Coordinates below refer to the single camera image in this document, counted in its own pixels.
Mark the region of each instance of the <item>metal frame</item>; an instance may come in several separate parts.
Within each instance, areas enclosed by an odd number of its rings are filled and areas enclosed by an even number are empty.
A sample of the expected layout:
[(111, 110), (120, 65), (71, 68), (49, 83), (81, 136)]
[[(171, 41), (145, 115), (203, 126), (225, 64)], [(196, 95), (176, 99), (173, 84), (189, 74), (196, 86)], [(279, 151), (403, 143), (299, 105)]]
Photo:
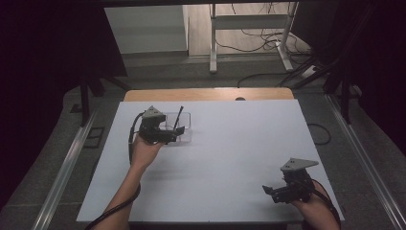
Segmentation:
[(288, 14), (265, 15), (215, 15), (215, 4), (212, 5), (212, 42), (210, 51), (210, 73), (217, 72), (217, 44), (215, 31), (217, 30), (242, 30), (242, 29), (283, 29), (281, 42), (277, 42), (278, 53), (286, 71), (293, 71), (289, 56), (285, 51), (286, 40), (289, 36), (295, 11), (298, 6), (293, 2)]
[(54, 184), (48, 193), (47, 198), (42, 205), (41, 211), (39, 211), (38, 216), (34, 222), (33, 230), (39, 229), (48, 229), (51, 220), (56, 211), (56, 207), (59, 204), (60, 198), (62, 197), (63, 191), (65, 190), (66, 184), (69, 181), (72, 170), (75, 167), (75, 164), (78, 160), (80, 151), (84, 145), (86, 137), (89, 133), (90, 127), (95, 120), (98, 109), (92, 113), (88, 119), (85, 126), (81, 126), (75, 137), (74, 142), (72, 143), (71, 148), (69, 148), (68, 153), (66, 154), (65, 160), (59, 170), (59, 173), (56, 176)]
[(335, 97), (333, 96), (326, 95), (326, 100), (333, 110), (335, 118), (343, 129), (344, 134), (347, 136), (347, 139), (349, 140), (352, 149), (354, 150), (354, 153), (358, 158), (358, 162), (364, 170), (365, 175), (370, 180), (371, 185), (376, 192), (376, 195), (380, 199), (395, 229), (406, 229), (406, 219), (401, 213), (399, 205), (395, 201), (382, 177), (379, 175), (379, 172), (373, 165), (372, 160), (359, 141), (352, 126), (347, 123), (343, 116), (341, 116), (340, 105), (337, 103)]

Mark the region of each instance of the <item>transparent box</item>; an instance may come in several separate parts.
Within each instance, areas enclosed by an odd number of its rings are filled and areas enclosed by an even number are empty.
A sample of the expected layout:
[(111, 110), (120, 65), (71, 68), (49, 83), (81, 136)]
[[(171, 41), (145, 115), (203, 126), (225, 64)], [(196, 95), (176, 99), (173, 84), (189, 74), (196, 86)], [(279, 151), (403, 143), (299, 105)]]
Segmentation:
[[(173, 130), (179, 112), (164, 112), (164, 114), (167, 116), (167, 119), (159, 127), (164, 130)], [(192, 141), (191, 113), (181, 112), (176, 127), (185, 127), (185, 132), (177, 137), (176, 142), (168, 143), (169, 146), (184, 145)]]

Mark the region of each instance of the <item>white table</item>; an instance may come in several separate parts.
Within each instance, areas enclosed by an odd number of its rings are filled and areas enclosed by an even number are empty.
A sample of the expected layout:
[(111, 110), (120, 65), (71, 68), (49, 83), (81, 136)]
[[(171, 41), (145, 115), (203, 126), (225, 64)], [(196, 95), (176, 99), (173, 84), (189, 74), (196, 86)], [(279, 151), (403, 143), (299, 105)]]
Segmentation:
[(135, 116), (154, 105), (192, 115), (192, 141), (165, 146), (147, 169), (130, 221), (269, 222), (303, 219), (275, 204), (261, 185), (285, 186), (280, 167), (290, 157), (318, 161), (308, 168), (344, 219), (296, 100), (121, 103), (77, 221), (97, 218), (123, 181), (128, 132)]

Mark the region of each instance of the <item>forearm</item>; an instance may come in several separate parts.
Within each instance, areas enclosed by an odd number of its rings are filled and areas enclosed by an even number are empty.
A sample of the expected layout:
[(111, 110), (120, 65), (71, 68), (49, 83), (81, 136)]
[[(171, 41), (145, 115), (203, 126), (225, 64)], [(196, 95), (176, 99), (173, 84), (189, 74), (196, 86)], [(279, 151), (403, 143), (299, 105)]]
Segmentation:
[[(117, 205), (128, 200), (132, 197), (140, 184), (141, 176), (143, 175), (145, 169), (140, 167), (131, 167), (120, 186), (117, 193), (113, 196), (110, 203), (108, 204), (105, 211), (108, 211)], [(129, 214), (131, 212), (131, 204), (124, 207), (122, 210), (111, 215), (110, 217), (103, 220), (101, 223), (95, 226), (94, 229), (126, 229), (128, 224)]]

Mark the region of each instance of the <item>hand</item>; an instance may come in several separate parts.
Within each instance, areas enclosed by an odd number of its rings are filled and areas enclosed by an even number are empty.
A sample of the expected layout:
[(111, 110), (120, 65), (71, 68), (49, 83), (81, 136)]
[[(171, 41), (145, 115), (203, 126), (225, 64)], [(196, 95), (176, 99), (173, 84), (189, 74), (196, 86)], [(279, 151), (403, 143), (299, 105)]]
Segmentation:
[[(325, 197), (328, 197), (326, 191), (319, 183), (313, 181), (313, 184), (317, 191), (322, 193)], [(291, 204), (299, 209), (304, 219), (315, 229), (340, 229), (334, 215), (329, 211), (325, 202), (318, 196), (312, 194), (307, 203), (295, 200), (292, 201)]]
[(144, 171), (153, 162), (159, 149), (164, 144), (156, 143), (151, 145), (137, 134), (133, 143), (131, 168), (134, 167)]

